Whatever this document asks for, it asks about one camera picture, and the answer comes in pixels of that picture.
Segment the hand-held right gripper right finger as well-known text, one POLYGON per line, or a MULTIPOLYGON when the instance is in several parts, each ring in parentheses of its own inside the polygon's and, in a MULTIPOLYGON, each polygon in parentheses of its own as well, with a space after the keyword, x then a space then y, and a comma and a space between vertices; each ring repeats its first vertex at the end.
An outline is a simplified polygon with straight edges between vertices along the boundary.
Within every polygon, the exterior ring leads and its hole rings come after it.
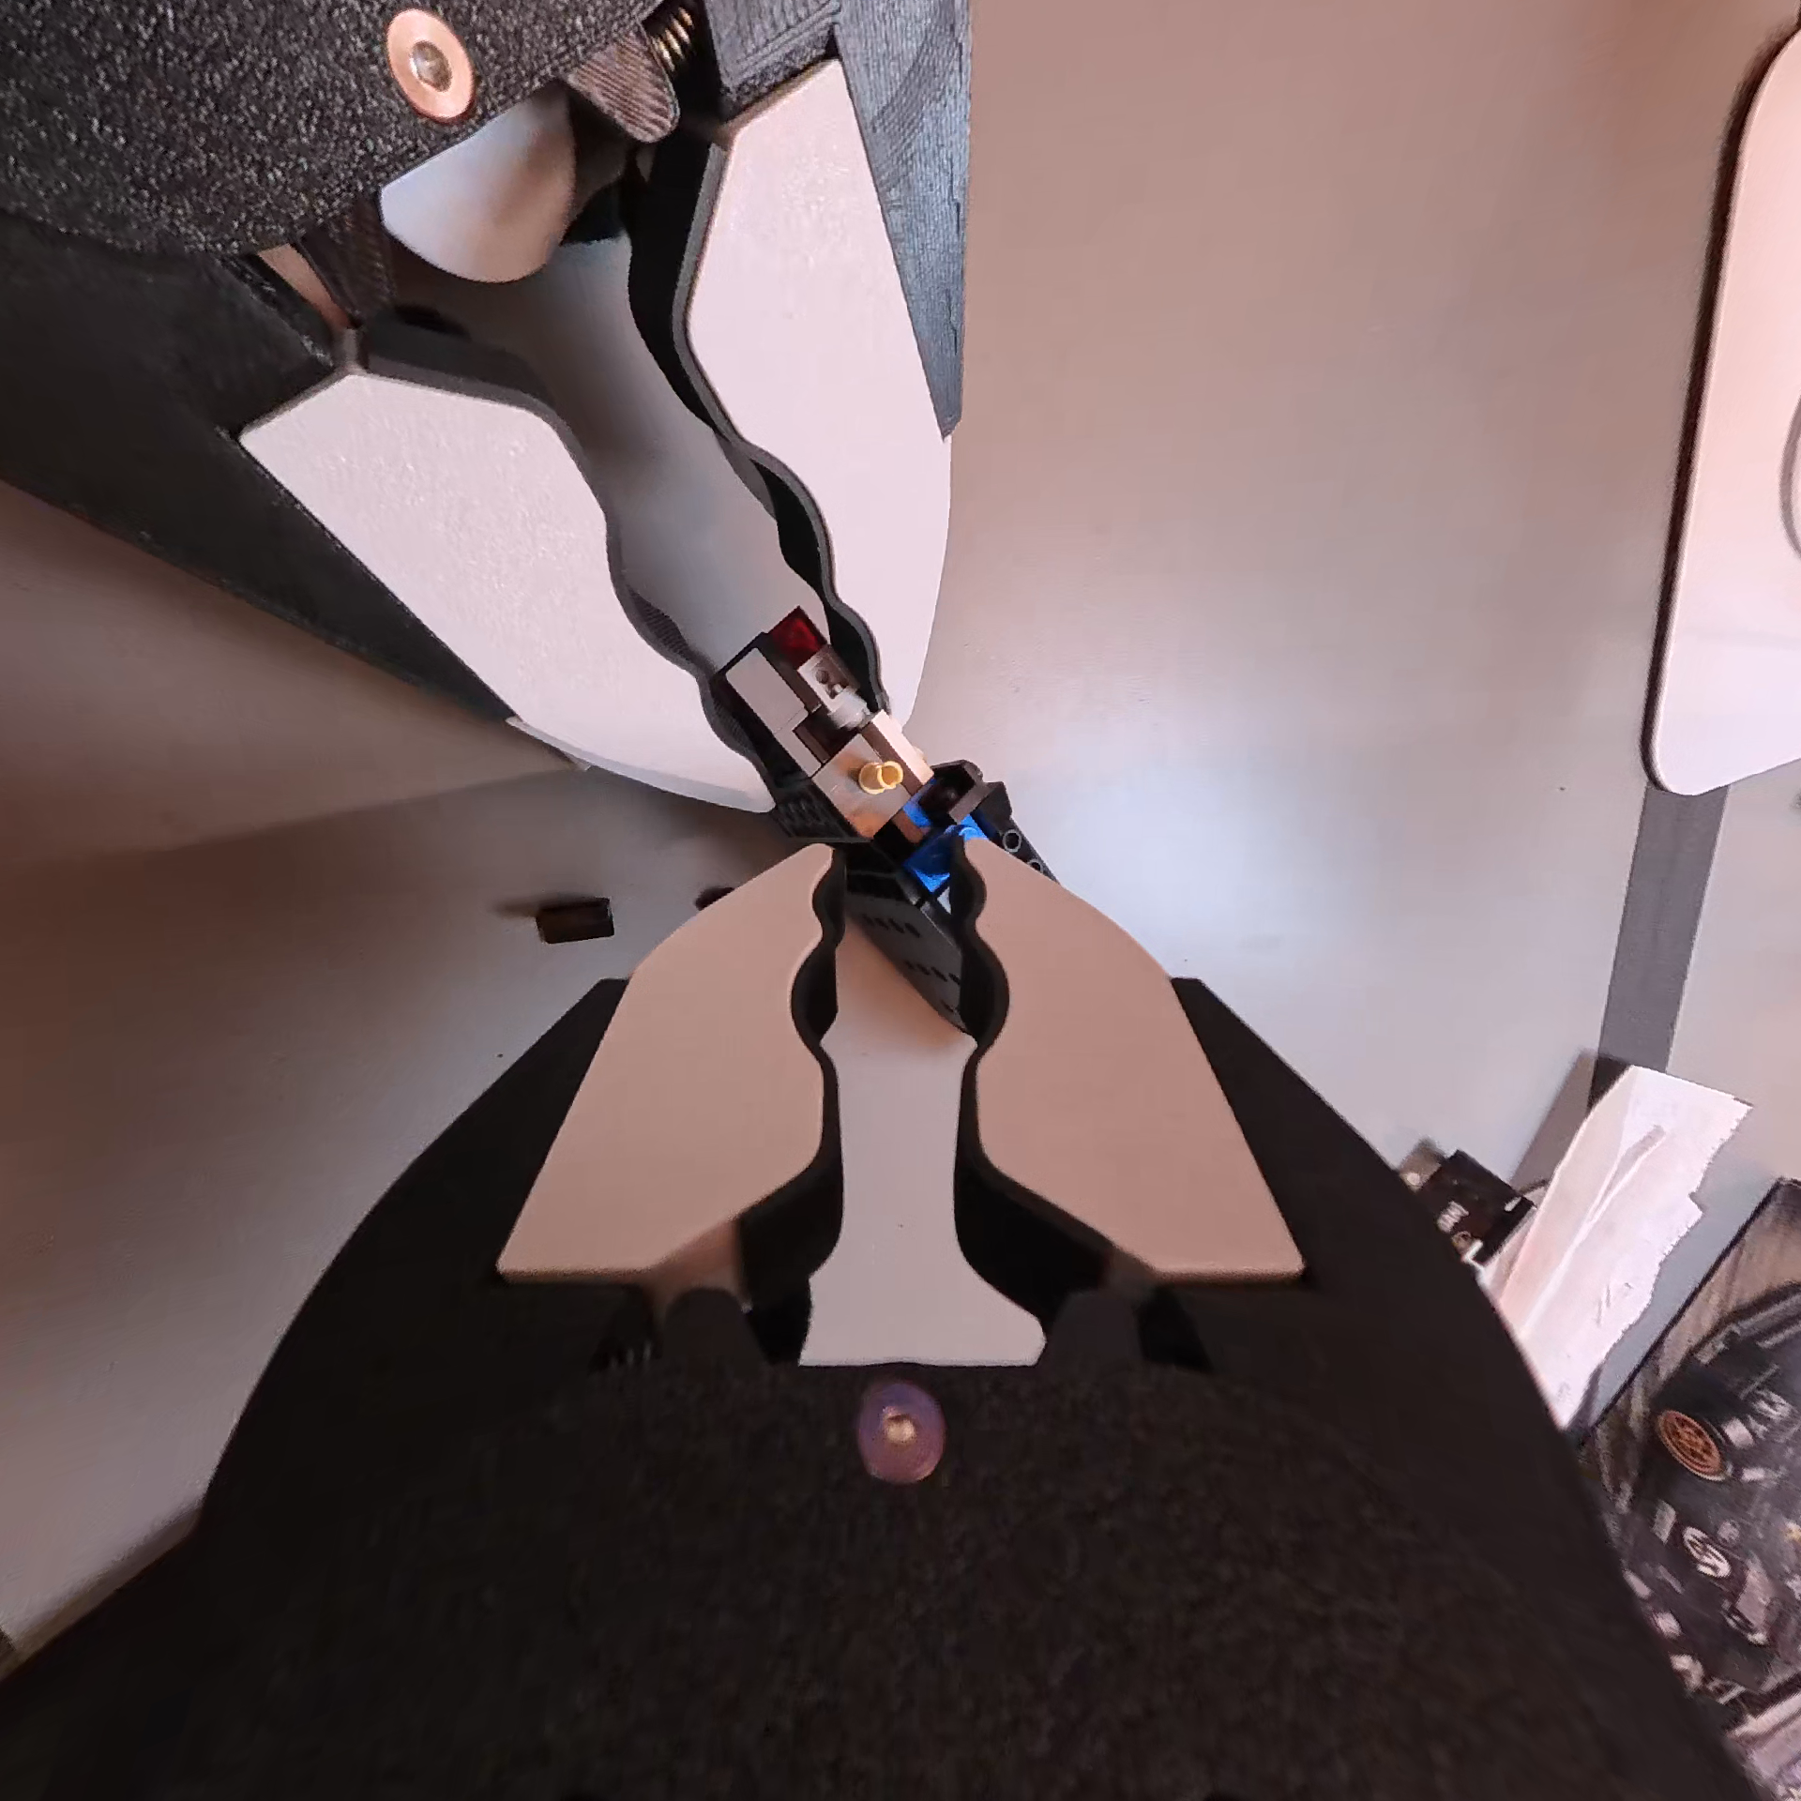
POLYGON ((1107 910, 964 839, 953 1244, 1054 1322, 1070 1296, 1288 1288, 1308 1259, 1195 1025, 1107 910))

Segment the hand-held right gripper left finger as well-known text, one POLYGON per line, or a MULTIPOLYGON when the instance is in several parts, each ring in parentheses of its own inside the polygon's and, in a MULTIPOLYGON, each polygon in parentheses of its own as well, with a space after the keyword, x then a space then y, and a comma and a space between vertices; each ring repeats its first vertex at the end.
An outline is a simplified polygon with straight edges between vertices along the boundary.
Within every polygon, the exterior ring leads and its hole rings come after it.
POLYGON ((639 952, 503 1244, 506 1288, 615 1288, 648 1314, 721 1296, 800 1361, 843 1232, 841 944, 843 864, 800 846, 639 952))

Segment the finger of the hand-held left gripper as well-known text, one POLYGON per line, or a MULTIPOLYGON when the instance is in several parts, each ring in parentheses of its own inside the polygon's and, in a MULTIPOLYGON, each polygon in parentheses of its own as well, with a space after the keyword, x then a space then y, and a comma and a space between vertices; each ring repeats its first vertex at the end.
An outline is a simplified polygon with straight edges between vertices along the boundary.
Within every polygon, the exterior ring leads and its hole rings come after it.
POLYGON ((768 814, 625 593, 562 417, 517 381, 333 371, 245 422, 245 456, 353 548, 545 753, 673 797, 768 814))
POLYGON ((783 568, 893 722, 949 573, 949 431, 878 211, 843 61, 783 78, 693 154, 679 253, 693 407, 771 504, 783 568))

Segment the lego car model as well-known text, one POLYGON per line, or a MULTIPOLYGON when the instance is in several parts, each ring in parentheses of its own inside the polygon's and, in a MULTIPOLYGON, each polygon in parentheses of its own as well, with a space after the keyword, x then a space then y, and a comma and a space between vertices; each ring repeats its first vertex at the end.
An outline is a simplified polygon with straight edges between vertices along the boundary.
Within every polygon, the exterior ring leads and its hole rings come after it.
POLYGON ((768 777, 783 839, 843 864, 843 913, 964 1025, 964 945, 953 910, 941 910, 953 891, 922 899, 900 864, 971 814, 985 846, 1045 874, 1011 788, 971 758, 922 758, 808 615, 751 633, 713 675, 713 702, 768 777))

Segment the black stickered lego panel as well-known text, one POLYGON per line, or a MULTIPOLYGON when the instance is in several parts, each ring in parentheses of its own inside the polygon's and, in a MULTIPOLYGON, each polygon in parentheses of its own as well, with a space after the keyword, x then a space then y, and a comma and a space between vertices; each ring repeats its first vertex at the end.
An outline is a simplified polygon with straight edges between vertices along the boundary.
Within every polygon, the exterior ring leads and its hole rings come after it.
POLYGON ((1540 1185, 1507 1192, 1468 1148, 1437 1148, 1437 1143, 1419 1143, 1396 1178, 1426 1202, 1435 1232, 1468 1271, 1488 1271, 1538 1223, 1540 1202, 1540 1185))

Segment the lego set box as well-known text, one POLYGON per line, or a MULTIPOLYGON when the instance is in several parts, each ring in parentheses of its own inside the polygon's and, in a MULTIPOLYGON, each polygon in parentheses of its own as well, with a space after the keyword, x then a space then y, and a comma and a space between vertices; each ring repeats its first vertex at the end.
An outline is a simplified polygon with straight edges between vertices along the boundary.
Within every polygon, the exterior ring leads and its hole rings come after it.
POLYGON ((1585 1440, 1607 1538, 1674 1685, 1750 1791, 1801 1791, 1801 1185, 1655 1337, 1585 1440))

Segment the white numbered paper bag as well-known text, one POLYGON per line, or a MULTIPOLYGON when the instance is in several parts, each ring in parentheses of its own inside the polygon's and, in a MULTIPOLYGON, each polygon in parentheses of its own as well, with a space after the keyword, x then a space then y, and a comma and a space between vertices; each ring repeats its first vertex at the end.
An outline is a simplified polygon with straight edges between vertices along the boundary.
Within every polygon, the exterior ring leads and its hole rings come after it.
POLYGON ((1554 1428, 1585 1428, 1607 1353, 1699 1232, 1699 1185, 1737 1117, 1745 1096, 1628 1063, 1548 1168, 1488 1303, 1554 1428))

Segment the white book stand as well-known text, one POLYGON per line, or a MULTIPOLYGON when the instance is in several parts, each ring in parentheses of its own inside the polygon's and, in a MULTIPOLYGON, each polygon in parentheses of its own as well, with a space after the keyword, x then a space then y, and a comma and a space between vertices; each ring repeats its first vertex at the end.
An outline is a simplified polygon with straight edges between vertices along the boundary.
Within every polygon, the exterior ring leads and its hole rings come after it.
POLYGON ((1643 765, 1699 797, 1801 758, 1801 37, 1745 101, 1643 765))

